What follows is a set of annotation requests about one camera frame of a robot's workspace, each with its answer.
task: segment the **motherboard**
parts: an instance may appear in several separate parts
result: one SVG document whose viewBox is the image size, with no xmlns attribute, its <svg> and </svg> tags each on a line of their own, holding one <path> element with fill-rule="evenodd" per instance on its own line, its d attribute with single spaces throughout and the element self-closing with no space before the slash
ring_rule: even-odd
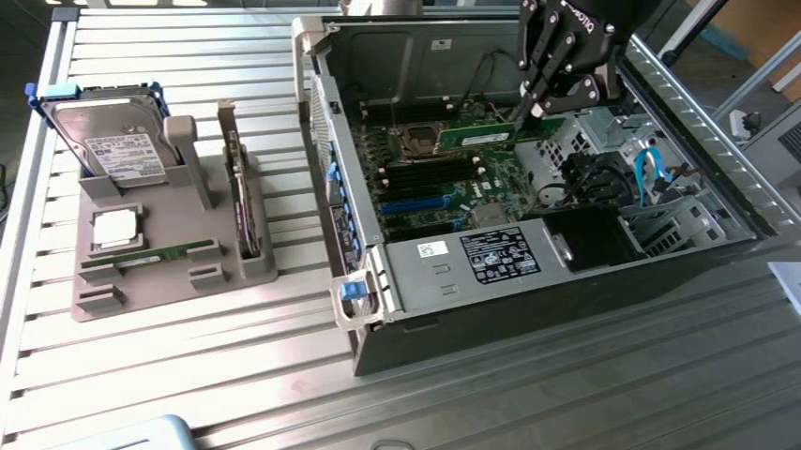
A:
<svg viewBox="0 0 801 450">
<path fill-rule="evenodd" d="M 508 223 L 531 210 L 535 192 L 513 145 L 546 140 L 563 119 L 518 130 L 480 101 L 456 111 L 372 108 L 363 119 L 351 135 L 391 242 Z"/>
</svg>

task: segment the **sticker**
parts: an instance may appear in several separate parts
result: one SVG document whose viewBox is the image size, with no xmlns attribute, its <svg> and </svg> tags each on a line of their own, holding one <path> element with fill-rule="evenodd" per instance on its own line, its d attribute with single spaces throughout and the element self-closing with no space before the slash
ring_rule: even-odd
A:
<svg viewBox="0 0 801 450">
<path fill-rule="evenodd" d="M 429 42 L 429 49 L 436 50 L 449 50 L 452 46 L 452 39 L 436 39 Z"/>
<path fill-rule="evenodd" d="M 146 258 L 138 258 L 137 260 L 122 261 L 114 264 L 117 267 L 133 267 L 134 265 L 157 263 L 161 261 L 160 256 L 148 256 Z"/>
<path fill-rule="evenodd" d="M 540 272 L 519 227 L 461 236 L 475 279 L 489 284 Z"/>
<path fill-rule="evenodd" d="M 416 251 L 420 252 L 420 258 L 428 258 L 428 256 L 445 255 L 448 246 L 445 246 L 445 241 L 428 242 L 427 244 L 417 244 Z"/>
<path fill-rule="evenodd" d="M 146 133 L 89 138 L 86 146 L 114 181 L 164 174 L 161 159 Z"/>
<path fill-rule="evenodd" d="M 479 143 L 499 143 L 509 138 L 508 133 L 488 134 L 487 136 L 473 136 L 464 138 L 460 142 L 461 145 L 477 145 Z"/>
</svg>

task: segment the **floor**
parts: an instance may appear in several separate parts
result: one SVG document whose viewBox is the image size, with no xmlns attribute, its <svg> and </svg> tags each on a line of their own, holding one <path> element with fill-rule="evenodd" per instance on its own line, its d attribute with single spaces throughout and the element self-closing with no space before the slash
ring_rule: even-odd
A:
<svg viewBox="0 0 801 450">
<path fill-rule="evenodd" d="M 292 0 L 292 5 L 300 3 L 313 5 L 313 0 Z M 41 0 L 18 0 L 32 15 L 44 23 L 49 20 L 49 7 Z M 487 4 L 503 4 L 503 0 L 488 0 Z M 640 28 L 640 36 L 647 37 L 647 42 L 654 49 L 660 48 L 670 34 L 690 12 L 690 7 L 683 2 L 663 2 L 654 17 Z M 24 84 L 36 79 L 46 32 L 44 26 L 25 15 L 13 2 L 0 2 L 0 21 L 8 26 L 0 26 L 0 57 L 2 66 L 9 69 L 0 70 L 0 163 L 9 168 L 6 185 L 13 187 L 16 167 L 22 151 L 25 128 L 28 125 L 29 109 L 22 95 Z M 248 0 L 248 5 L 259 4 Z M 210 1 L 212 7 L 236 6 L 232 0 Z M 662 11 L 667 9 L 664 17 L 655 24 Z M 748 63 L 731 59 L 719 52 L 703 39 L 696 39 L 682 55 L 674 66 L 684 85 L 694 93 L 702 105 L 712 111 L 722 103 L 739 84 L 752 74 L 754 69 Z M 744 99 L 739 109 L 746 112 L 759 111 L 762 122 L 767 124 L 790 106 L 786 99 L 775 94 L 767 85 Z"/>
</svg>

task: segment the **hard drive label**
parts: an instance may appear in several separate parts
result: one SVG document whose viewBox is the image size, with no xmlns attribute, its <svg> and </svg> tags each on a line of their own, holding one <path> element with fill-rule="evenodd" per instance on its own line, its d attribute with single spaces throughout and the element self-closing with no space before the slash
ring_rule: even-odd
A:
<svg viewBox="0 0 801 450">
<path fill-rule="evenodd" d="M 86 146 L 113 181 L 164 174 L 164 165 L 146 133 L 89 138 Z"/>
</svg>

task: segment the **robotic arm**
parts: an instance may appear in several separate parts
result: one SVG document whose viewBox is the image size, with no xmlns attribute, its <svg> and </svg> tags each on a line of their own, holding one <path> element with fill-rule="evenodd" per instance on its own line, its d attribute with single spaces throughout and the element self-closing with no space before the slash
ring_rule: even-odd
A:
<svg viewBox="0 0 801 450">
<path fill-rule="evenodd" d="M 614 59 L 659 0 L 520 0 L 518 67 L 526 70 L 509 120 L 619 98 Z"/>
</svg>

